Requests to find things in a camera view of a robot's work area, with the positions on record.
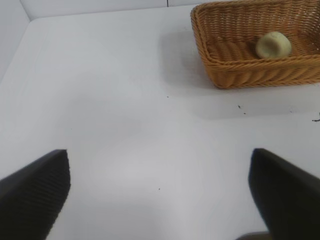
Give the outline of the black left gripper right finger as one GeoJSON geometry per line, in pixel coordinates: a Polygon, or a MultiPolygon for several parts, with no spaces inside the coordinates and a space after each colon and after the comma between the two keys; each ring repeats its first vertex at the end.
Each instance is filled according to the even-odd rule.
{"type": "Polygon", "coordinates": [[[320,238],[319,178],[264,148],[256,148],[248,184],[273,240],[320,238]]]}

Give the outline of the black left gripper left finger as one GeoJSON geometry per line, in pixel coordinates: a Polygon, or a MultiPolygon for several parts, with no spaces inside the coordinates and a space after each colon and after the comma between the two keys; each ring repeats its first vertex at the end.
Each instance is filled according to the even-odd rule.
{"type": "Polygon", "coordinates": [[[44,240],[71,188],[68,154],[56,149],[0,181],[0,238],[44,240]]]}

